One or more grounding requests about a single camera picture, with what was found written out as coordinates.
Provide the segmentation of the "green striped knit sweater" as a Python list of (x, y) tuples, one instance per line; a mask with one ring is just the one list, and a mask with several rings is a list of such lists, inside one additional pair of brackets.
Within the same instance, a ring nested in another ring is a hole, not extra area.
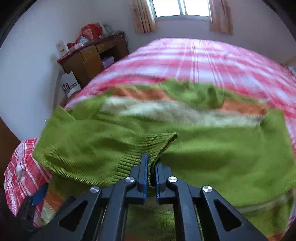
[(285, 111), (210, 83), (118, 85), (56, 108), (33, 151), (52, 173), (41, 212), (126, 178), (148, 155), (189, 185), (211, 185), (267, 237), (279, 239), (295, 201), (293, 131)]

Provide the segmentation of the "brown wooden door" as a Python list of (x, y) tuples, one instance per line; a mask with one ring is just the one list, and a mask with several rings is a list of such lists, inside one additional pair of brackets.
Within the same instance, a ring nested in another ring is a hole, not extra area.
[(4, 181), (4, 172), (8, 166), (11, 155), (16, 147), (20, 144), (20, 140), (11, 132), (3, 120), (0, 120), (0, 172), (1, 184)]

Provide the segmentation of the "white paper shopping bag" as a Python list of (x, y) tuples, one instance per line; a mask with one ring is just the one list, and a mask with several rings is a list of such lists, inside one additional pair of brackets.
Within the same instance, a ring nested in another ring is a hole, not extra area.
[(81, 91), (81, 87), (77, 82), (73, 72), (63, 74), (60, 79), (60, 85), (67, 98), (70, 98), (76, 92)]

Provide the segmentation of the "wooden desk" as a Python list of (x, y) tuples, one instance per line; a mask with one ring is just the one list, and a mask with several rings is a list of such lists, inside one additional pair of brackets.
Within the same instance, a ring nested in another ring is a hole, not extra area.
[(73, 53), (64, 55), (57, 62), (66, 73), (72, 72), (78, 84), (84, 88), (105, 69), (104, 58), (113, 57), (117, 62), (128, 54), (126, 34), (118, 31), (113, 35), (87, 43)]

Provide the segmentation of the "white card on desk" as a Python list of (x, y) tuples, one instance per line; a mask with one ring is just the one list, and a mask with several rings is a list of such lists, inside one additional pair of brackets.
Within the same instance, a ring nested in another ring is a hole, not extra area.
[(56, 48), (57, 48), (59, 55), (61, 57), (66, 55), (69, 51), (67, 44), (63, 41), (56, 43)]

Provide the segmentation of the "stacked boxes in desk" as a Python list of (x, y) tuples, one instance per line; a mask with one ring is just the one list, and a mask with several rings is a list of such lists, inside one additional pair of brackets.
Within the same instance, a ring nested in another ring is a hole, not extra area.
[(104, 69), (110, 67), (114, 63), (115, 63), (115, 60), (114, 60), (113, 56), (106, 57), (106, 58), (102, 59), (102, 64), (104, 66)]

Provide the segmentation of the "red plaid bed sheet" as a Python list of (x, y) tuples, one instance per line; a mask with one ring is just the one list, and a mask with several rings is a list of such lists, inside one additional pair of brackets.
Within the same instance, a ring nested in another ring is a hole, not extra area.
[[(152, 41), (94, 77), (65, 107), (70, 109), (114, 85), (151, 84), (167, 78), (211, 82), (283, 110), (295, 151), (294, 75), (258, 53), (222, 42), (180, 38)], [(51, 177), (32, 157), (36, 141), (37, 138), (22, 141), (4, 173), (6, 203), (13, 216), (25, 197), (35, 193)], [(267, 236), (282, 232), (295, 219), (293, 192), (252, 209), (246, 214), (259, 230)]]

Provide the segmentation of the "red gift bag on desk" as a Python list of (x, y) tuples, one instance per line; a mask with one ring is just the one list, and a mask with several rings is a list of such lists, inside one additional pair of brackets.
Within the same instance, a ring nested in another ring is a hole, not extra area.
[(81, 35), (88, 40), (97, 40), (102, 34), (102, 27), (95, 24), (88, 24), (81, 28)]

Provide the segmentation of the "striped pillow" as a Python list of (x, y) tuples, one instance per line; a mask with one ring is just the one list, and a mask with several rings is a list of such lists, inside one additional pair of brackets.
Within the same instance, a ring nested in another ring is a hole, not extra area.
[(287, 69), (293, 74), (294, 77), (296, 77), (296, 65), (289, 65), (287, 66)]

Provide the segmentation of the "right beige window curtain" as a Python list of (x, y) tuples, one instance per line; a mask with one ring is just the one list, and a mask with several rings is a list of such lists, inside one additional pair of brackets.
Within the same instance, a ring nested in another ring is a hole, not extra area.
[(230, 4), (227, 0), (210, 0), (211, 32), (233, 35), (233, 20)]

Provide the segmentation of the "beige window curtain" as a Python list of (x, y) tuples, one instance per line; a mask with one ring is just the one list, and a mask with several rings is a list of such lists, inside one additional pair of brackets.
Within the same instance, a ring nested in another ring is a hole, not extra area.
[(132, 13), (132, 21), (137, 34), (152, 33), (157, 30), (157, 24), (152, 11), (151, 1), (128, 1)]
[(227, 0), (210, 0), (211, 32), (233, 35), (233, 20), (230, 4)]

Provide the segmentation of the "left beige window curtain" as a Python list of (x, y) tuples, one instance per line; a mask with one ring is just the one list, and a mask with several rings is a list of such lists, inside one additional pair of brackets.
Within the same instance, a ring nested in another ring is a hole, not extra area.
[(128, 1), (132, 13), (132, 21), (137, 34), (152, 33), (157, 30), (157, 24), (152, 11), (151, 1)]

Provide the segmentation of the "window with frame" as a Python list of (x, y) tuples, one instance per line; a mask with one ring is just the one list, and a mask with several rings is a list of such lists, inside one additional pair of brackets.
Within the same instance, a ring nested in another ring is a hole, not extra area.
[(208, 0), (152, 0), (152, 14), (158, 21), (206, 20), (211, 18)]

